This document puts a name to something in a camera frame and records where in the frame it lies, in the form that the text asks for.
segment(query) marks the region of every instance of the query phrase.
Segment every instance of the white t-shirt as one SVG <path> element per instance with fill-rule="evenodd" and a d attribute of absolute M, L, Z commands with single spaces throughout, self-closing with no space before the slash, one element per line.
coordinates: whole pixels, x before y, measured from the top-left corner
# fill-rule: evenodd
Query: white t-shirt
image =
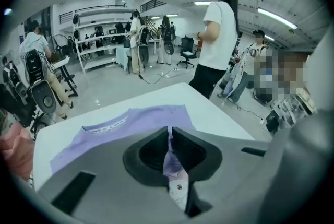
<path fill-rule="evenodd" d="M 24 63 L 24 58 L 26 54 L 31 50 L 37 50 L 45 55 L 45 48 L 48 43 L 44 36 L 40 34 L 35 34 L 34 32 L 30 32 L 27 34 L 26 39 L 20 45 L 20 57 Z"/>
<path fill-rule="evenodd" d="M 237 40 L 234 12 L 226 2 L 211 2 L 203 21 L 219 23 L 220 33 L 215 41 L 203 42 L 199 64 L 217 70 L 227 70 Z"/>
<path fill-rule="evenodd" d="M 130 29 L 130 32 L 131 31 L 136 31 L 136 34 L 134 34 L 133 36 L 131 36 L 131 40 L 130 40 L 130 43 L 131 43 L 131 48 L 134 48 L 137 46 L 136 44 L 136 40 L 137 40 L 137 37 L 139 35 L 139 32 L 140 32 L 140 20 L 138 18 L 133 18 L 132 19 L 132 22 L 131 22 L 131 29 Z"/>
<path fill-rule="evenodd" d="M 262 55 L 262 52 L 265 52 L 265 48 L 261 51 L 261 48 L 263 46 L 264 45 L 262 44 L 258 45 L 254 43 L 252 46 L 249 47 L 250 49 L 254 49 L 256 51 L 255 57 L 252 57 L 249 52 L 246 56 L 244 71 L 249 75 L 254 75 L 254 62 L 257 58 L 260 57 L 260 55 Z"/>

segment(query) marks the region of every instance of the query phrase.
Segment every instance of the shelving unit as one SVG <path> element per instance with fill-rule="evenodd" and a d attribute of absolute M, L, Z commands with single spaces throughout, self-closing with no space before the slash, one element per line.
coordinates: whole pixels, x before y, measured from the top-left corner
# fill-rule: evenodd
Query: shelving unit
<path fill-rule="evenodd" d="M 82 18 L 87 17 L 87 16 L 91 16 L 91 15 L 98 15 L 98 14 L 129 14 L 131 13 L 133 10 L 132 9 L 128 9 L 128 8 L 98 8 L 98 9 L 90 9 L 90 10 L 84 10 L 84 11 L 76 11 L 74 12 L 74 14 L 77 14 L 80 17 L 80 20 L 82 21 Z M 116 24 L 118 22 L 121 22 L 122 24 L 125 24 L 128 22 L 128 20 L 105 20 L 105 21 L 101 21 L 101 22 L 94 22 L 94 23 L 87 23 L 84 25 L 73 25 L 73 31 L 75 29 L 77 29 L 79 32 L 85 28 L 89 28 L 89 27 L 95 27 L 95 26 L 102 26 L 102 25 L 112 25 L 112 24 Z M 98 41 L 100 39 L 104 39 L 104 38 L 112 38 L 112 37 L 117 37 L 117 36 L 125 36 L 125 33 L 120 33 L 120 34 L 106 34 L 104 36 L 101 37 L 93 37 L 93 38 L 88 38 L 88 39 L 83 39 L 83 40 L 77 40 L 75 39 L 75 44 L 76 44 L 76 49 L 77 49 L 77 53 L 79 56 L 79 61 L 80 61 L 80 65 L 82 68 L 82 71 L 84 72 L 84 74 L 86 73 L 86 70 L 97 67 L 97 66 L 101 66 L 101 65 L 105 65 L 105 64 L 109 64 L 109 63 L 116 63 L 116 56 L 112 55 L 112 54 L 107 54 L 104 56 L 98 56 L 98 57 L 91 57 L 91 59 L 87 59 L 85 58 L 84 55 L 87 54 L 91 54 L 94 52 L 99 52 L 99 51 L 105 51 L 105 50 L 112 50 L 112 49 L 117 49 L 120 47 L 123 47 L 122 44 L 119 45 L 106 45 L 106 46 L 102 46 L 102 47 L 98 47 L 95 49 L 89 49 L 89 50 L 84 50 L 82 52 L 79 51 L 79 46 L 83 43 L 89 43 L 89 42 L 93 42 L 93 41 Z"/>

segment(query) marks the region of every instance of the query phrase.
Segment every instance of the cable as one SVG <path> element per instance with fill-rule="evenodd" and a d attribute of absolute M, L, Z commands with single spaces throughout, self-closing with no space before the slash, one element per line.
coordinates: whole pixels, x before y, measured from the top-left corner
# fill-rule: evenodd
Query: cable
<path fill-rule="evenodd" d="M 52 118 L 51 118 L 51 116 L 49 116 L 48 114 L 47 114 L 47 116 L 55 123 L 55 124 L 57 124 L 57 122 L 56 121 L 54 121 Z"/>
<path fill-rule="evenodd" d="M 236 105 L 234 102 L 230 101 L 229 99 L 228 99 L 228 101 L 229 101 L 230 103 L 234 104 L 234 105 L 236 106 L 236 108 L 238 109 L 238 111 L 243 110 L 243 111 L 245 111 L 245 112 L 247 112 L 247 113 L 253 113 L 253 115 L 255 115 L 257 118 L 263 120 L 263 118 L 262 118 L 261 116 L 258 116 L 256 113 L 254 113 L 254 112 L 252 112 L 252 111 L 247 111 L 247 110 L 245 110 L 244 108 L 242 108 L 242 107 L 239 106 L 239 105 Z"/>
<path fill-rule="evenodd" d="M 147 81 L 143 78 L 142 75 L 138 75 L 138 77 L 139 77 L 140 79 L 144 80 L 147 84 L 154 85 L 154 84 L 158 83 L 158 82 L 160 81 L 160 79 L 163 78 L 165 75 L 167 75 L 171 70 L 172 70 L 172 69 L 170 69 L 170 70 L 169 70 L 166 74 L 164 74 L 163 76 L 160 76 L 160 78 L 159 78 L 156 82 L 154 82 L 154 83 L 147 82 Z"/>

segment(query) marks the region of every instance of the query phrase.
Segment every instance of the black slot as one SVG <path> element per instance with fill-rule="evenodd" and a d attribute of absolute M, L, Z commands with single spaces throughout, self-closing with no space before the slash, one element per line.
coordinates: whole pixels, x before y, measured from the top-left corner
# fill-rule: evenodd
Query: black slot
<path fill-rule="evenodd" d="M 52 205 L 71 215 L 94 178 L 95 175 L 81 171 L 51 202 Z"/>
<path fill-rule="evenodd" d="M 260 150 L 260 149 L 255 149 L 255 148 L 250 148 L 250 147 L 244 147 L 241 149 L 241 151 L 250 154 L 250 155 L 256 155 L 256 156 L 260 156 L 263 157 L 267 151 L 265 150 Z"/>

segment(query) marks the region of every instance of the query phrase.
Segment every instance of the man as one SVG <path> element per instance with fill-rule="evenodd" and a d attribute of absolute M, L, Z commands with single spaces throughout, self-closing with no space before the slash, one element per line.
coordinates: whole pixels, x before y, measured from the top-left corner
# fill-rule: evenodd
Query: man
<path fill-rule="evenodd" d="M 51 51 L 47 45 L 45 37 L 39 34 L 39 24 L 36 20 L 29 25 L 29 33 L 27 34 L 24 42 L 20 45 L 20 57 L 23 63 L 25 63 L 27 53 L 31 50 L 37 50 L 47 58 L 51 57 Z M 70 101 L 63 86 L 58 82 L 56 75 L 51 72 L 50 69 L 47 70 L 45 79 L 49 82 L 51 88 L 57 93 L 58 97 L 72 109 L 73 103 Z M 59 113 L 57 110 L 56 113 L 62 119 L 67 118 L 64 113 Z"/>
<path fill-rule="evenodd" d="M 264 38 L 265 33 L 262 30 L 257 30 L 255 32 L 255 44 L 252 44 L 248 48 L 248 53 L 246 55 L 246 60 L 243 68 L 243 74 L 239 85 L 235 88 L 232 94 L 229 96 L 231 102 L 238 102 L 241 94 L 244 92 L 245 88 L 248 89 L 253 87 L 254 82 L 254 63 L 260 57 L 261 52 L 264 48 Z"/>
<path fill-rule="evenodd" d="M 172 43 L 173 43 L 173 46 L 175 46 L 176 26 L 174 25 L 174 22 L 171 22 L 171 30 L 172 30 L 172 35 L 173 35 Z"/>
<path fill-rule="evenodd" d="M 17 74 L 19 74 L 19 71 L 17 70 L 15 64 L 12 61 L 8 61 L 7 57 L 3 57 L 2 58 L 2 65 L 4 67 L 4 70 L 2 72 L 2 77 L 4 80 L 4 84 L 6 86 L 9 86 L 10 92 L 13 95 L 13 97 L 15 98 L 15 100 L 17 100 L 18 102 L 22 102 L 21 98 L 19 96 L 19 94 L 16 92 L 15 88 L 10 84 L 10 80 L 9 80 L 9 71 L 12 68 Z"/>

